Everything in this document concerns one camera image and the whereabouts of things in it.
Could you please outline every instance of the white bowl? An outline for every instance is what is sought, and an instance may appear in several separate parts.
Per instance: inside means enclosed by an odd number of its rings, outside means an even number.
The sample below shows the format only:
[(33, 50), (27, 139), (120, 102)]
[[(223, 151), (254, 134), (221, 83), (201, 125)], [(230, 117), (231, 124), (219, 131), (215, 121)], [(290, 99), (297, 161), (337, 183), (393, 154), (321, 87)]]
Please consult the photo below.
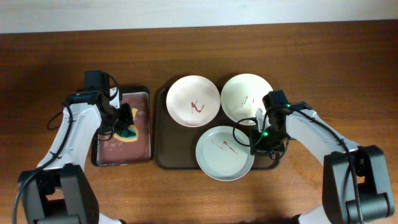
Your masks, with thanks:
[[(236, 75), (225, 83), (221, 92), (221, 106), (225, 114), (234, 122), (255, 116), (258, 108), (266, 112), (262, 98), (272, 91), (270, 84), (258, 75)], [(243, 125), (254, 125), (253, 121), (243, 121)]]
[(171, 86), (166, 107), (177, 123), (191, 128), (203, 126), (220, 110), (220, 93), (209, 79), (190, 75)]
[[(249, 138), (235, 129), (236, 138), (249, 144)], [(200, 168), (216, 180), (231, 181), (243, 177), (254, 162), (250, 147), (238, 144), (232, 137), (232, 127), (218, 126), (206, 131), (199, 139), (196, 157)]]

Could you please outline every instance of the wooden table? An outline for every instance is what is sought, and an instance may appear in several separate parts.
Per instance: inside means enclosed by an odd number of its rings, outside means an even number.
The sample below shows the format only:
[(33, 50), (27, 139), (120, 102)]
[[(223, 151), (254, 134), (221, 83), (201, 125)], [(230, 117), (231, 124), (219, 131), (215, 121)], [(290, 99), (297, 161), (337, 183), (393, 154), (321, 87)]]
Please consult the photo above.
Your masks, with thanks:
[[(254, 73), (291, 102), (306, 101), (344, 136), (386, 154), (398, 197), (398, 21), (0, 35), (0, 223), (11, 222), (17, 178), (48, 151), (46, 122), (104, 70), (154, 93), (181, 75), (216, 84)], [(220, 182), (202, 171), (145, 164), (85, 174), (100, 210), (128, 223), (239, 223), (290, 218), (322, 202), (322, 166), (298, 142), (280, 166)], [(19, 223), (25, 222), (20, 205)], [(398, 216), (375, 223), (397, 223)]]

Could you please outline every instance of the white plate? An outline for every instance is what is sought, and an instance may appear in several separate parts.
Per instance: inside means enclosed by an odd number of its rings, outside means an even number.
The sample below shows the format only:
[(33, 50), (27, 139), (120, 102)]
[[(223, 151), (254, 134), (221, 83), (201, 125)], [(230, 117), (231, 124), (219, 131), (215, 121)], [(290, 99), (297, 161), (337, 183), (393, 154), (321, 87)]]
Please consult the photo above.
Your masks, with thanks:
[[(235, 129), (235, 136), (240, 142), (249, 144), (249, 138), (242, 131)], [(206, 131), (198, 141), (196, 157), (207, 175), (222, 181), (243, 177), (254, 162), (250, 147), (238, 144), (229, 126), (218, 126)]]
[[(270, 84), (260, 76), (241, 74), (228, 80), (221, 92), (221, 106), (225, 114), (234, 122), (255, 116), (258, 108), (266, 112), (262, 98), (272, 91)], [(254, 125), (244, 121), (243, 125)]]
[(177, 123), (191, 128), (203, 126), (217, 115), (220, 93), (209, 79), (190, 75), (171, 86), (166, 107)]

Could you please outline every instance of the brown wood surface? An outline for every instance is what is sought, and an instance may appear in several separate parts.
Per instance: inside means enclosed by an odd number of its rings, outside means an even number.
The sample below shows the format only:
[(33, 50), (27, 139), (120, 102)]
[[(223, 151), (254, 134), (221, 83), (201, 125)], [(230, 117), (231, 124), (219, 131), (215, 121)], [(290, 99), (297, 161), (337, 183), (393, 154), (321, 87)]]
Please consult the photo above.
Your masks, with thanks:
[[(0, 35), (0, 223), (11, 222), (21, 171), (33, 169), (56, 132), (45, 124), (83, 86), (86, 70), (154, 93), (181, 75), (222, 84), (264, 77), (291, 102), (306, 101), (341, 134), (386, 154), (398, 197), (398, 21)], [(293, 142), (280, 166), (220, 182), (202, 171), (146, 164), (85, 174), (100, 211), (128, 223), (238, 223), (290, 218), (321, 203), (322, 166)], [(25, 223), (20, 205), (19, 223)], [(398, 216), (375, 223), (397, 223)]]

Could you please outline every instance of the white wall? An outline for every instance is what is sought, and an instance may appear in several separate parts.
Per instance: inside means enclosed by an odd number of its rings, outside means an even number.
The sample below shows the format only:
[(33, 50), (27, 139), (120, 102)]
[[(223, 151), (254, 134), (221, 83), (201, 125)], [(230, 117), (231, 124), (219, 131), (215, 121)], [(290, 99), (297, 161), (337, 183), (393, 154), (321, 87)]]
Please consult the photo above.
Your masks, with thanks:
[(0, 33), (397, 18), (398, 0), (0, 0)]

